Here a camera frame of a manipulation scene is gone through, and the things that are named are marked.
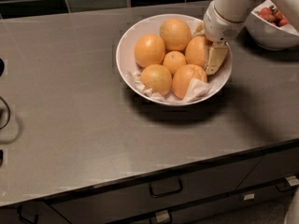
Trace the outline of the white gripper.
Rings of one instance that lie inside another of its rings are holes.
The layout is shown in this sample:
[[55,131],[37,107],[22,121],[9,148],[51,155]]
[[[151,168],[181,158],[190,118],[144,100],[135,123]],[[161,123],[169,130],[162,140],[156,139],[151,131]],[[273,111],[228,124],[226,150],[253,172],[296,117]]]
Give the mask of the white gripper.
[[207,47],[205,71],[208,76],[215,75],[221,68],[228,46],[224,43],[235,39],[244,27],[243,22],[232,22],[224,19],[211,2],[206,10],[203,21],[200,21],[192,36],[203,36],[213,43]]

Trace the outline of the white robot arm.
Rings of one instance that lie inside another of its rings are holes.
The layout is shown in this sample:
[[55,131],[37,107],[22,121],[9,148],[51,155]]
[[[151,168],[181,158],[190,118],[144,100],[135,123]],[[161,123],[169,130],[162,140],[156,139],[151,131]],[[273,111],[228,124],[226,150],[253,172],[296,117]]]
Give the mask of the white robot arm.
[[[274,6],[288,24],[278,27],[259,15],[264,7]],[[247,29],[256,44],[264,49],[284,50],[299,44],[299,0],[213,0],[195,32],[212,42],[206,49],[204,69],[217,73],[228,53],[227,43]]]

